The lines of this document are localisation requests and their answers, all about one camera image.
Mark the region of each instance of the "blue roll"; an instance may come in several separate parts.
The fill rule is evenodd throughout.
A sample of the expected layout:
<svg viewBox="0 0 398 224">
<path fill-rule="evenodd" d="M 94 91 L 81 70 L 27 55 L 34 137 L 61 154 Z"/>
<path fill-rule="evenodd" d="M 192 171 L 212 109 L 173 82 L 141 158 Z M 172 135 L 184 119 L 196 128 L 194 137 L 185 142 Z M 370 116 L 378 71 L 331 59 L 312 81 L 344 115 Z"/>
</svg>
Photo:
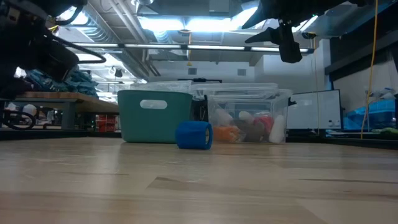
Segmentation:
<svg viewBox="0 0 398 224">
<path fill-rule="evenodd" d="M 204 121 L 184 121 L 175 131 L 175 140 L 180 149 L 210 149 L 213 143 L 213 128 Z"/>
</svg>

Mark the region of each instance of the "workbench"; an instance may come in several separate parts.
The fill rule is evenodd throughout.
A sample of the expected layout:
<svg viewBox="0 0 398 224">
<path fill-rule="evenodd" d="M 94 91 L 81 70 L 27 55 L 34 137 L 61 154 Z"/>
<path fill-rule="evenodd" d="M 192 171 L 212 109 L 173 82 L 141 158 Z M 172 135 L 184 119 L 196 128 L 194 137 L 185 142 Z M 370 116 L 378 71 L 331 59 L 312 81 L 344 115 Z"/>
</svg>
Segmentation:
<svg viewBox="0 0 398 224">
<path fill-rule="evenodd" d="M 119 106 L 81 93 L 27 92 L 15 100 L 0 99 L 0 108 L 5 101 L 28 103 L 63 110 L 62 129 L 74 129 L 76 113 L 118 115 Z"/>
<path fill-rule="evenodd" d="M 398 223 L 398 151 L 0 142 L 0 223 Z"/>
</svg>

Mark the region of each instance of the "bin handle cutout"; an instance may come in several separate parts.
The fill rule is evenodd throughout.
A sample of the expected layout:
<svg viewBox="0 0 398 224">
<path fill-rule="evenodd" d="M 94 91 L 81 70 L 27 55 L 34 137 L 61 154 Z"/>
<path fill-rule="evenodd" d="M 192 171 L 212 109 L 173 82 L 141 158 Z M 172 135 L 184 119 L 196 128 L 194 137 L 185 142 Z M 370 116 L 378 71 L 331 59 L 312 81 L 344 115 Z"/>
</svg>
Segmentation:
<svg viewBox="0 0 398 224">
<path fill-rule="evenodd" d="M 139 105 L 144 109 L 164 110 L 167 108 L 167 102 L 164 100 L 142 100 Z"/>
</svg>

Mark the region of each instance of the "white wall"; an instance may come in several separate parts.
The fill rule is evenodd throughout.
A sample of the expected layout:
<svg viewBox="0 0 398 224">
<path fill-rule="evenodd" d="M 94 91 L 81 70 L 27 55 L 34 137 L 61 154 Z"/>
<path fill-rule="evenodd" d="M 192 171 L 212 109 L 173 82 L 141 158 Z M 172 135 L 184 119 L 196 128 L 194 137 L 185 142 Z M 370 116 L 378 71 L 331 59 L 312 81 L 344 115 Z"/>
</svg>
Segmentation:
<svg viewBox="0 0 398 224">
<path fill-rule="evenodd" d="M 206 78 L 223 83 L 254 82 L 254 67 L 248 62 L 153 62 L 161 77 L 150 77 L 150 82 L 173 81 L 179 78 Z M 188 75 L 189 68 L 197 68 L 197 75 Z M 246 76 L 238 76 L 238 69 L 246 69 Z"/>
<path fill-rule="evenodd" d="M 370 68 L 356 72 L 333 82 L 335 89 L 340 90 L 341 106 L 350 112 L 366 105 L 365 91 L 369 88 Z M 398 73 L 393 60 L 373 67 L 372 91 L 385 87 L 398 90 Z"/>
<path fill-rule="evenodd" d="M 315 53 L 304 56 L 298 63 L 285 63 L 280 55 L 264 55 L 254 69 L 254 79 L 255 82 L 276 83 L 279 88 L 290 89 L 294 93 L 305 93 L 317 90 L 316 69 L 318 91 L 329 90 L 330 85 L 325 77 L 325 67 L 329 64 L 329 40 L 321 40 Z"/>
</svg>

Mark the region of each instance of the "black machine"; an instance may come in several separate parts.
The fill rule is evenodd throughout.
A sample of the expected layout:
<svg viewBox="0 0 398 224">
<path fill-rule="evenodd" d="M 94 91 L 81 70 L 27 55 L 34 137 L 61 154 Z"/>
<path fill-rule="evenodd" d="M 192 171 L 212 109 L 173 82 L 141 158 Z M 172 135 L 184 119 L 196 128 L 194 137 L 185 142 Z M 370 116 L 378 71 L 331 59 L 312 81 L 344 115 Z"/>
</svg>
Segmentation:
<svg viewBox="0 0 398 224">
<path fill-rule="evenodd" d="M 296 63 L 301 61 L 300 46 L 294 41 L 292 27 L 345 2 L 346 0 L 260 0 L 254 15 L 242 26 L 250 28 L 266 19 L 277 19 L 277 29 L 268 28 L 266 31 L 250 37 L 246 43 L 272 42 L 279 45 L 280 57 L 283 62 Z M 373 4 L 373 0 L 349 0 L 358 6 Z"/>
<path fill-rule="evenodd" d="M 26 91 L 24 81 L 14 78 L 17 67 L 38 69 L 62 81 L 78 64 L 106 62 L 102 55 L 67 42 L 46 27 L 70 24 L 86 4 L 87 0 L 0 0 L 0 98 L 14 98 Z M 76 11 L 70 19 L 55 20 L 72 6 Z M 99 60 L 79 61 L 67 47 Z"/>
</svg>

